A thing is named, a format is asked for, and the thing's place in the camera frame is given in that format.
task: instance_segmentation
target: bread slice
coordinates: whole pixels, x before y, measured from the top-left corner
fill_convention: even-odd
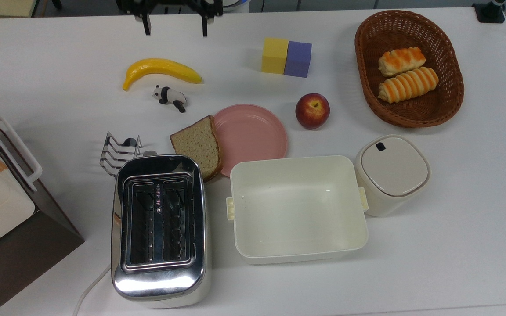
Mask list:
[[[212,115],[172,134],[171,144],[176,154],[184,154],[200,167],[204,182],[211,180],[222,169],[222,152],[216,137],[216,126]]]

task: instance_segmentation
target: toaster cord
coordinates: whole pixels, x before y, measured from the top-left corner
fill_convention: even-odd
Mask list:
[[[78,304],[76,306],[76,309],[74,310],[73,316],[77,316],[77,313],[79,312],[79,308],[81,307],[81,304],[82,304],[83,300],[85,299],[85,297],[87,296],[87,294],[97,285],[97,283],[99,283],[99,281],[109,272],[110,269],[111,269],[111,265],[109,264],[107,266],[107,268],[100,274],[100,276],[98,276],[91,283],[91,285],[85,290],[85,292],[83,292],[83,294],[81,294],[81,297],[78,300]]]

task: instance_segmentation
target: black stand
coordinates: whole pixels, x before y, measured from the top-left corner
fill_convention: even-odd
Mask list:
[[[496,6],[493,2],[488,4],[472,4],[476,8],[477,20],[481,23],[503,23],[505,15],[502,13],[504,5]]]
[[[56,10],[62,10],[62,2],[60,0],[52,0],[52,3],[56,7]]]

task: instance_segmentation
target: woven basket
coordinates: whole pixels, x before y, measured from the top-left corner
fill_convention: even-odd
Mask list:
[[[398,48],[419,47],[438,75],[435,90],[424,96],[389,104],[378,99],[380,83],[386,80],[378,70],[378,59]],[[364,96],[378,118],[406,128],[440,125],[460,109],[464,82],[450,40],[433,22],[410,11],[388,10],[374,14],[360,24],[355,36],[357,63]]]

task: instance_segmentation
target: apple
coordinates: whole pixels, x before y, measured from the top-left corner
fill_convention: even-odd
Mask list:
[[[296,118],[307,129],[322,126],[329,118],[329,102],[319,93],[309,93],[296,104]]]

